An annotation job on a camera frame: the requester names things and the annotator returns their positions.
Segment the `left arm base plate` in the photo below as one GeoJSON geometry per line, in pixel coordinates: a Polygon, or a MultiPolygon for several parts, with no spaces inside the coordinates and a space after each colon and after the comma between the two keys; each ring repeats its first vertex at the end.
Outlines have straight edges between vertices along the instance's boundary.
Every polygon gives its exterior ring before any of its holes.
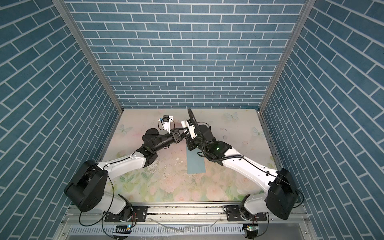
{"type": "Polygon", "coordinates": [[[132,206],[123,209],[118,214],[107,213],[105,222],[107,223],[143,223],[146,220],[148,206],[132,206]]]}

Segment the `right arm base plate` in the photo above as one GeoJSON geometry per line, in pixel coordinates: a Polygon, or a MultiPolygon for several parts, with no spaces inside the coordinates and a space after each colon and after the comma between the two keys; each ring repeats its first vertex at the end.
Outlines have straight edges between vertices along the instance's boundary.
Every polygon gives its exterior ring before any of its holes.
{"type": "Polygon", "coordinates": [[[224,205],[224,213],[226,214],[227,221],[239,222],[239,221],[267,221],[267,215],[265,213],[257,213],[252,215],[245,207],[240,205],[224,205]]]}

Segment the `teal envelope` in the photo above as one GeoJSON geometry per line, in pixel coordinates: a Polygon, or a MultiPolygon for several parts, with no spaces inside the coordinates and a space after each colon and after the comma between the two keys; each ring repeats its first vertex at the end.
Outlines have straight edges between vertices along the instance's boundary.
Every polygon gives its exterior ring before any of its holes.
{"type": "Polygon", "coordinates": [[[202,174],[206,172],[205,158],[199,156],[199,149],[187,150],[187,173],[202,174]]]}

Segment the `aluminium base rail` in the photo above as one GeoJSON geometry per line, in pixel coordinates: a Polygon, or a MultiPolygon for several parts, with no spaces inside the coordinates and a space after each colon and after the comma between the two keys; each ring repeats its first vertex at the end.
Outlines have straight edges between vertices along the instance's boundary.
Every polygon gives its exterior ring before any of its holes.
{"type": "MultiPolygon", "coordinates": [[[[211,224],[215,221],[229,223],[224,213],[224,205],[240,205],[237,202],[202,202],[202,203],[162,203],[162,204],[135,204],[133,206],[148,206],[145,222],[150,224],[159,222],[165,224],[211,224]]],[[[254,223],[308,223],[309,217],[303,206],[292,210],[287,220],[278,218],[271,212],[261,212],[267,215],[267,221],[253,221],[254,223]]]]}

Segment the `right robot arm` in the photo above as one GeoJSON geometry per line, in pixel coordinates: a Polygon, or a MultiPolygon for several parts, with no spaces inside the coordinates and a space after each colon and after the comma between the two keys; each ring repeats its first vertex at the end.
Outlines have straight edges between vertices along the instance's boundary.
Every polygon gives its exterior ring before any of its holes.
{"type": "Polygon", "coordinates": [[[289,218],[299,191],[288,170],[282,168],[278,171],[256,163],[231,145],[217,141],[206,125],[182,121],[182,126],[187,128],[185,133],[189,150],[199,149],[210,162],[240,173],[262,189],[262,194],[247,194],[239,204],[239,212],[244,220],[263,212],[271,212],[282,220],[289,218]]]}

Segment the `white glue stick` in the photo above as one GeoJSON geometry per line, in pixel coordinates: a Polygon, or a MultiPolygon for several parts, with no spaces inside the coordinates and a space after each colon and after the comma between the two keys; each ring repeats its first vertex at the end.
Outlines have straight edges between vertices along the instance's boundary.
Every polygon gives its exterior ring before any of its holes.
{"type": "Polygon", "coordinates": [[[183,128],[188,129],[188,124],[186,123],[186,121],[181,121],[181,125],[183,128]]]}

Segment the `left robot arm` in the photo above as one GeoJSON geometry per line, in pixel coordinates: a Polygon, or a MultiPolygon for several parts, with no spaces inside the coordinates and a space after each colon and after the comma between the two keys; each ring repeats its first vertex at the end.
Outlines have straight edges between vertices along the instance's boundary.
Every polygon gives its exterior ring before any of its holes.
{"type": "Polygon", "coordinates": [[[76,171],[65,187],[65,195],[82,212],[93,209],[117,217],[119,222],[132,219],[132,204],[115,190],[106,191],[106,184],[128,172],[150,166],[158,157],[157,152],[189,136],[188,128],[176,128],[161,135],[151,128],[142,136],[143,144],[131,155],[107,162],[89,160],[76,171]]]}

